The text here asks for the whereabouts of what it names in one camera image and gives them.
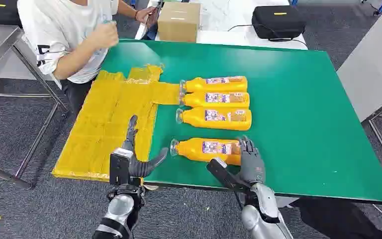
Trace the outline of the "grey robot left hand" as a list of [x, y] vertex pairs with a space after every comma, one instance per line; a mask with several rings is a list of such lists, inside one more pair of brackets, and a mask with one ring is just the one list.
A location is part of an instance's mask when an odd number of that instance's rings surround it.
[[159, 154], [149, 161], [143, 162], [138, 160], [135, 153], [135, 137], [138, 132], [138, 129], [136, 129], [137, 120], [137, 115], [133, 115], [130, 118], [126, 132], [126, 139], [122, 143], [121, 148], [132, 151], [128, 169], [130, 176], [145, 178], [149, 176], [154, 171], [154, 169], [165, 160], [169, 149], [167, 147], [162, 148]]

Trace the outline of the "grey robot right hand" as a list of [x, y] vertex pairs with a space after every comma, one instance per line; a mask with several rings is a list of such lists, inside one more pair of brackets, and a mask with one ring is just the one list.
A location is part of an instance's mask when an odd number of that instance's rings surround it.
[[264, 183], [266, 179], [265, 164], [254, 142], [247, 136], [239, 138], [241, 169], [239, 178], [247, 183]]

